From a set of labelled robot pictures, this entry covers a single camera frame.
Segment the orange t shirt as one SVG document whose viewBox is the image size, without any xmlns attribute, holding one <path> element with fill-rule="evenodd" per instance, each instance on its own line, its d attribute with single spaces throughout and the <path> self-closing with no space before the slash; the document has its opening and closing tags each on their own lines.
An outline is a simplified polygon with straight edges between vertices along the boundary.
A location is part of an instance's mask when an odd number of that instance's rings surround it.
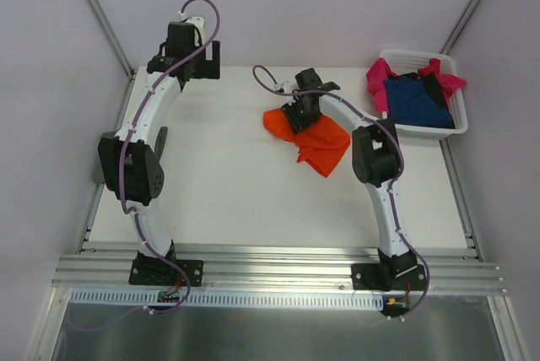
<svg viewBox="0 0 540 361">
<path fill-rule="evenodd" d="M 304 131 L 294 133 L 285 114 L 273 109 L 263 113 L 262 124 L 275 138 L 296 146 L 297 163 L 306 162 L 323 177 L 336 169 L 351 143 L 348 133 L 328 116 L 320 116 Z"/>
</svg>

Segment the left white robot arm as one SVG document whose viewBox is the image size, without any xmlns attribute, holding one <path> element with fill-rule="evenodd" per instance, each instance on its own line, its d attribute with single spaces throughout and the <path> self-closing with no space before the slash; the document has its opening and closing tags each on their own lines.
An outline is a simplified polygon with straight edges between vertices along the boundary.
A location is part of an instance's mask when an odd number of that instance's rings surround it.
<svg viewBox="0 0 540 361">
<path fill-rule="evenodd" d="M 168 25 L 165 41 L 147 63 L 143 95 L 121 128 L 100 137 L 98 154 L 105 185 L 131 217 L 140 246 L 132 262 L 131 285 L 179 288 L 186 272 L 201 262 L 176 260 L 174 241 L 161 219 L 165 185 L 160 159 L 168 129 L 162 121 L 192 79 L 220 77 L 220 43 L 206 37 L 204 19 L 182 15 Z"/>
</svg>

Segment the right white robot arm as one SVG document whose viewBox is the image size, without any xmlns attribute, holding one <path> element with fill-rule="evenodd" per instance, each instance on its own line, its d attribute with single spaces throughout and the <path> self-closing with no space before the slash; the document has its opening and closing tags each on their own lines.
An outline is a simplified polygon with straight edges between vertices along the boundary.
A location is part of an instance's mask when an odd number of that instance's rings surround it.
<svg viewBox="0 0 540 361">
<path fill-rule="evenodd" d="M 370 194 L 379 231 L 379 262 L 359 271 L 361 286 L 382 292 L 412 288 L 424 269 L 398 206 L 403 156 L 394 123 L 356 108 L 337 84 L 322 82 L 313 68 L 297 73 L 293 83 L 276 84 L 273 89 L 288 97 L 282 110 L 294 132 L 305 131 L 327 116 L 351 137 L 352 169 Z"/>
</svg>

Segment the pink t shirt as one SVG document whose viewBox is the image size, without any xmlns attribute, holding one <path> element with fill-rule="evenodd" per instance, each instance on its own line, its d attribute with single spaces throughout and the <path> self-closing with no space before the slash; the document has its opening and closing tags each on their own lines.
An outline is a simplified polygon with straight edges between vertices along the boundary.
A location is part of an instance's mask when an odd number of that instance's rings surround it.
<svg viewBox="0 0 540 361">
<path fill-rule="evenodd" d="M 375 61 L 369 71 L 366 73 L 367 90 L 373 97 L 375 108 L 378 112 L 388 116 L 388 107 L 386 99 L 386 90 L 383 82 L 389 78 L 395 78 L 402 75 L 397 75 L 390 70 L 386 61 L 379 58 Z M 463 78 L 459 79 L 466 85 L 467 81 Z"/>
</svg>

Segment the blue t shirt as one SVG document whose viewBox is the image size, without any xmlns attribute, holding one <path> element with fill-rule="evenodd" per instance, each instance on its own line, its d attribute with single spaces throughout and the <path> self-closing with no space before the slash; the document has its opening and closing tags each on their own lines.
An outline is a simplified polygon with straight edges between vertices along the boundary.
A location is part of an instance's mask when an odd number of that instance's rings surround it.
<svg viewBox="0 0 540 361">
<path fill-rule="evenodd" d="M 388 116 L 400 125 L 454 129 L 455 122 L 448 109 L 436 105 L 426 94 L 420 78 L 412 73 L 383 82 L 386 90 Z"/>
</svg>

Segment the white plastic basket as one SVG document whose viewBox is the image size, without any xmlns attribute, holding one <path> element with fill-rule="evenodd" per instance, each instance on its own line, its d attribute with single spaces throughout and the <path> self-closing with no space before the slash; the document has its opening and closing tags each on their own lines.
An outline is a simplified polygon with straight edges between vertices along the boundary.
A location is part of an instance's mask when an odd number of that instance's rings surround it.
<svg viewBox="0 0 540 361">
<path fill-rule="evenodd" d="M 440 141 L 463 134 L 468 129 L 467 113 L 462 95 L 465 84 L 459 79 L 454 60 L 444 54 L 428 51 L 384 49 L 379 58 L 397 75 L 416 73 L 418 78 L 431 77 L 440 86 L 438 104 L 451 116 L 448 127 L 427 127 L 397 124 L 399 137 Z"/>
</svg>

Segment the black t shirt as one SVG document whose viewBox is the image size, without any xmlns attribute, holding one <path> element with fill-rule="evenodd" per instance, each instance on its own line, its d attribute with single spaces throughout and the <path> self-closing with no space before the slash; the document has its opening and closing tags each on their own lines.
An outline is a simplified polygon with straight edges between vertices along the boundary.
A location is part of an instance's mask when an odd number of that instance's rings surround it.
<svg viewBox="0 0 540 361">
<path fill-rule="evenodd" d="M 442 109 L 448 109 L 444 91 L 435 74 L 429 73 L 420 80 L 424 85 L 426 94 L 433 100 L 433 102 Z"/>
</svg>

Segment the grey folded t shirt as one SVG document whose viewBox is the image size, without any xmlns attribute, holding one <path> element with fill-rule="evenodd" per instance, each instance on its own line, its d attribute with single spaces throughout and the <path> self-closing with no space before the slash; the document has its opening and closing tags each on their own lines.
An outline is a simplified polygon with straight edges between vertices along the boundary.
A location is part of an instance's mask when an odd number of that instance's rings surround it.
<svg viewBox="0 0 540 361">
<path fill-rule="evenodd" d="M 104 184 L 105 183 L 105 177 L 103 174 L 103 170 L 101 167 L 101 164 L 98 163 L 92 172 L 92 180 L 96 184 Z"/>
</svg>

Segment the left aluminium corner post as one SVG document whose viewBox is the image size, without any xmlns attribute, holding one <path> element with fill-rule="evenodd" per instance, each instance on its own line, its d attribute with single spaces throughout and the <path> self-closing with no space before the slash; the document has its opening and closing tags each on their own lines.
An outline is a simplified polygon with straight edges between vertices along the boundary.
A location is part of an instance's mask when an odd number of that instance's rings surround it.
<svg viewBox="0 0 540 361">
<path fill-rule="evenodd" d="M 104 9 L 102 8 L 99 0 L 84 0 L 88 6 L 90 12 L 93 14 L 94 19 L 96 20 L 102 35 L 105 37 L 105 40 L 110 47 L 116 61 L 121 67 L 121 70 L 131 78 L 135 73 L 135 69 L 130 64 L 126 53 L 124 52 L 120 41 L 118 40 L 115 31 L 113 30 L 111 23 L 108 17 L 105 14 Z"/>
</svg>

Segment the aluminium corner post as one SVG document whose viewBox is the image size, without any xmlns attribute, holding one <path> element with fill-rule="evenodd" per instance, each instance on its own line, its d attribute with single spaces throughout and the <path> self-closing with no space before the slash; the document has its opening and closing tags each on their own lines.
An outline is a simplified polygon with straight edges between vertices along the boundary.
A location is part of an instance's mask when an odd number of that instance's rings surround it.
<svg viewBox="0 0 540 361">
<path fill-rule="evenodd" d="M 118 40 L 115 31 L 113 30 L 111 23 L 108 17 L 105 14 L 104 9 L 102 8 L 99 0 L 84 0 L 88 6 L 90 12 L 93 14 L 94 19 L 96 20 L 102 35 L 105 37 L 105 40 L 110 47 L 116 61 L 121 67 L 121 70 L 131 78 L 135 73 L 135 69 L 130 64 L 126 53 L 124 52 L 120 41 Z"/>
<path fill-rule="evenodd" d="M 474 14 L 478 11 L 482 1 L 483 0 L 467 0 L 464 9 L 452 26 L 443 46 L 440 48 L 440 54 L 449 55 L 453 51 L 456 44 L 463 36 L 466 28 L 472 21 Z"/>
</svg>

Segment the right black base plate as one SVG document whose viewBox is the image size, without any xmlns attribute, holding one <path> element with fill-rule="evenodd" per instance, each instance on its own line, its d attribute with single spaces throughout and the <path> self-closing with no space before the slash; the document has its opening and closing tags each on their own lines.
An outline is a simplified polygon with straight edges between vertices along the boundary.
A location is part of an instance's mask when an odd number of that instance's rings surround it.
<svg viewBox="0 0 540 361">
<path fill-rule="evenodd" d="M 381 263 L 354 263 L 351 265 L 351 280 L 354 290 L 419 292 L 427 288 L 423 266 L 416 266 L 412 271 L 396 277 L 392 276 Z"/>
</svg>

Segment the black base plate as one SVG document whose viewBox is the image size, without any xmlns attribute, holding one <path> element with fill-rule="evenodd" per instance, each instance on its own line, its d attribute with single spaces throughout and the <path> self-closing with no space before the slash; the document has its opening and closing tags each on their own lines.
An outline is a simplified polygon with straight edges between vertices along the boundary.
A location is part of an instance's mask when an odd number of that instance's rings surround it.
<svg viewBox="0 0 540 361">
<path fill-rule="evenodd" d="M 423 266 L 416 266 L 412 271 L 396 277 L 392 276 L 381 263 L 354 263 L 351 265 L 351 280 L 354 290 L 419 292 L 427 288 Z"/>
<path fill-rule="evenodd" d="M 200 287 L 203 281 L 202 260 L 170 259 L 187 276 L 192 287 Z M 174 286 L 180 273 L 155 257 L 138 255 L 132 262 L 128 283 L 135 286 Z"/>
</svg>

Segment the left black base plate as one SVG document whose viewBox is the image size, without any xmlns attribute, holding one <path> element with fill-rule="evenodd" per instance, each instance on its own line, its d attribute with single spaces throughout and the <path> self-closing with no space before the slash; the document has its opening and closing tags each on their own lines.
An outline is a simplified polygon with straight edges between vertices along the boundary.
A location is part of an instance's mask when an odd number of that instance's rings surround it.
<svg viewBox="0 0 540 361">
<path fill-rule="evenodd" d="M 203 281 L 202 260 L 170 259 L 187 276 L 192 287 L 200 287 Z M 155 257 L 138 255 L 132 262 L 128 283 L 135 286 L 174 286 L 180 273 Z"/>
</svg>

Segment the aluminium mounting rail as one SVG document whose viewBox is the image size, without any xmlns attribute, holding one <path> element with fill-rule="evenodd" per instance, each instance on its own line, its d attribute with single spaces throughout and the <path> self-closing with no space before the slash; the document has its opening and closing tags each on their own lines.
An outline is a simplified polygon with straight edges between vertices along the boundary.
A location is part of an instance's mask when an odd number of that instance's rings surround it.
<svg viewBox="0 0 540 361">
<path fill-rule="evenodd" d="M 182 259 L 203 261 L 202 287 L 215 290 L 351 292 L 354 263 L 375 263 L 373 248 L 264 247 L 179 244 Z M 127 242 L 86 242 L 80 252 L 60 257 L 52 285 L 124 288 L 136 246 Z M 433 295 L 506 296 L 501 267 L 479 259 L 474 249 L 428 249 L 429 291 Z"/>
</svg>

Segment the right aluminium corner post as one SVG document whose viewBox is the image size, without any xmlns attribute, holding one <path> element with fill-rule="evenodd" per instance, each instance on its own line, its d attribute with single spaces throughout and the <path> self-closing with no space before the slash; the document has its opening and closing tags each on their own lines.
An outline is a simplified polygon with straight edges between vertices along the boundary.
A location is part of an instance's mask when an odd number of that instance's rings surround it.
<svg viewBox="0 0 540 361">
<path fill-rule="evenodd" d="M 483 0 L 467 0 L 464 9 L 452 26 L 443 46 L 440 48 L 440 54 L 449 55 L 453 51 L 456 44 L 463 36 L 466 28 L 472 21 L 474 14 L 478 11 L 482 1 Z"/>
</svg>

